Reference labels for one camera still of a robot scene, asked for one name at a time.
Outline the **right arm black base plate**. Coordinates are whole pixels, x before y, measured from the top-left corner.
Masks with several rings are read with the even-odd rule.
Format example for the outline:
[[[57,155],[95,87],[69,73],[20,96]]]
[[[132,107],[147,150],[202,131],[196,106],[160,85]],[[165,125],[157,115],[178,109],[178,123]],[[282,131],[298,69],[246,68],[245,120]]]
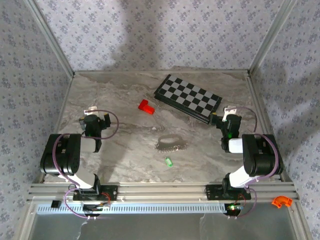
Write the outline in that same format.
[[[221,184],[207,184],[205,186],[205,194],[207,200],[228,200],[235,201],[243,198],[245,200],[251,200],[251,194],[244,188],[225,187]]]

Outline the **aluminium table side rail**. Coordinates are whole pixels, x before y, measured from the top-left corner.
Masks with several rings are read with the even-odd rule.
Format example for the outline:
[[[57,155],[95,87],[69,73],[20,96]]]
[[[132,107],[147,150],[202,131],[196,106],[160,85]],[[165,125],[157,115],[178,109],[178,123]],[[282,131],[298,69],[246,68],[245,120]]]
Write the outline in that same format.
[[[58,133],[59,130],[60,130],[61,122],[62,122],[62,119],[63,119],[63,114],[64,114],[65,107],[66,107],[66,102],[67,102],[68,97],[69,97],[69,93],[70,93],[70,89],[71,89],[71,86],[72,86],[72,83],[73,83],[73,80],[74,80],[74,76],[75,75],[73,74],[71,76],[71,78],[69,79],[69,83],[68,83],[68,86],[67,86],[63,101],[62,101],[62,105],[61,105],[61,108],[59,110],[58,119],[57,119],[57,122],[56,122],[54,130],[53,130],[54,134]],[[35,179],[34,183],[41,184],[41,183],[44,182],[44,178],[45,178],[45,174],[40,172],[39,175],[37,176],[37,178]]]
[[[247,82],[247,86],[249,89],[251,100],[254,105],[254,109],[256,112],[257,120],[258,120],[257,132],[260,134],[273,134],[274,135],[274,131],[271,127],[270,118],[268,116],[268,113],[265,111],[265,104],[264,104],[264,101],[262,100],[262,98],[260,97],[260,91],[257,87],[257,84],[254,83],[254,81],[250,77],[249,73],[246,74],[245,79]],[[280,143],[278,143],[278,141],[276,141],[276,144],[277,144],[279,152],[280,152],[279,155],[282,158],[282,166],[283,166],[282,173],[275,174],[275,175],[268,177],[268,178],[259,179],[260,182],[292,182],[292,179],[289,177],[289,175],[286,171],[285,157],[284,157],[284,154],[281,153]]]

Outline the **folded black grey chessboard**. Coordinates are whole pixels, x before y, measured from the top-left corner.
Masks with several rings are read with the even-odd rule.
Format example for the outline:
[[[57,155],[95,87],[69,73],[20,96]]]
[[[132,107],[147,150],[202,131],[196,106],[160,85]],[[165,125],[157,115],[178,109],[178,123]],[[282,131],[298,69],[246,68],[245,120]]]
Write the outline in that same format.
[[[177,110],[209,124],[222,97],[169,74],[155,90],[154,97]]]

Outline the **orange plastic clamp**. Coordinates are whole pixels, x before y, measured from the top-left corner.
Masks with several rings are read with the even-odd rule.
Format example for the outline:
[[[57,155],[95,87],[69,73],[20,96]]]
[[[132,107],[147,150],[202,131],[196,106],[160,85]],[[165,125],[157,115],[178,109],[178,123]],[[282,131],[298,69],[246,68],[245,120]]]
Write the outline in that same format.
[[[277,196],[272,200],[272,205],[280,209],[282,206],[290,207],[293,200],[287,196]]]

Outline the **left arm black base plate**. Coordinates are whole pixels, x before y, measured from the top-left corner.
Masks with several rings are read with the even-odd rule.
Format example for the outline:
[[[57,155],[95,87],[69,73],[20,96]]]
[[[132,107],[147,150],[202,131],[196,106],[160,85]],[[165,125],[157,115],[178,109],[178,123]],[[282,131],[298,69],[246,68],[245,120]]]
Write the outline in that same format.
[[[73,193],[74,201],[116,201],[118,196],[117,185],[101,185],[99,189],[81,188]]]

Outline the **grey metal bench panel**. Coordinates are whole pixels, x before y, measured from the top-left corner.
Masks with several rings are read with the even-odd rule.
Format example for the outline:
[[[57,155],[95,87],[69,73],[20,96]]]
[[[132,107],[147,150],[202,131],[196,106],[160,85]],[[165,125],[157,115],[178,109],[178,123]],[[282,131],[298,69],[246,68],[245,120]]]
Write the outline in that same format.
[[[36,214],[19,240],[304,240],[286,213],[229,219],[218,213],[111,214],[85,220],[72,214]]]

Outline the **metal key holder with rings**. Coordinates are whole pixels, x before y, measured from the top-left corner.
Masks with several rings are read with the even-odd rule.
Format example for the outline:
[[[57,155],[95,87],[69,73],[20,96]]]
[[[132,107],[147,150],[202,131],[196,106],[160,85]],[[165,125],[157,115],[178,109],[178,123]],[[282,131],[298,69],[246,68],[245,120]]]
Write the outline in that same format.
[[[167,134],[158,138],[155,149],[158,152],[168,153],[186,149],[188,142],[178,134]]]

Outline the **red plastic block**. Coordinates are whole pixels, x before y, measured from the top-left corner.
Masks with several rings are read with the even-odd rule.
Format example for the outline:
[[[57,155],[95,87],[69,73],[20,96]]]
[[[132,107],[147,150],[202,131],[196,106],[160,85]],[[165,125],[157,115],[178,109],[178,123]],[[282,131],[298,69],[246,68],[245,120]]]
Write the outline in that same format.
[[[153,107],[149,106],[149,102],[146,99],[143,99],[140,102],[138,109],[141,111],[144,111],[150,115],[153,115],[155,112],[155,109]]]

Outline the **aluminium corner post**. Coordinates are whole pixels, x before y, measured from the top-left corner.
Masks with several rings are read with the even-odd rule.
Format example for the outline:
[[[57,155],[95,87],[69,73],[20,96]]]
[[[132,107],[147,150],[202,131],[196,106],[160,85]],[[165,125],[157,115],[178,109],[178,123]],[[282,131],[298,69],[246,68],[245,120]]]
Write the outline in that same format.
[[[297,4],[297,0],[283,0],[282,4],[274,17],[274,20],[269,27],[258,51],[252,60],[250,67],[248,69],[248,75],[250,77],[254,76],[262,64],[264,58],[266,57],[268,51],[270,50],[272,44],[276,40],[279,32],[281,31],[283,25],[286,23],[290,13],[292,12],[294,6]]]
[[[55,37],[49,24],[47,23],[45,15],[42,13],[41,9],[39,8],[36,0],[23,0],[23,1],[25,5],[28,7],[30,13],[33,16],[34,21],[38,25],[40,31],[44,35],[52,51],[56,55],[58,61],[62,65],[62,68],[68,74],[68,76],[72,78],[74,76],[74,71],[67,57],[65,56],[62,48],[60,47],[57,38]]]

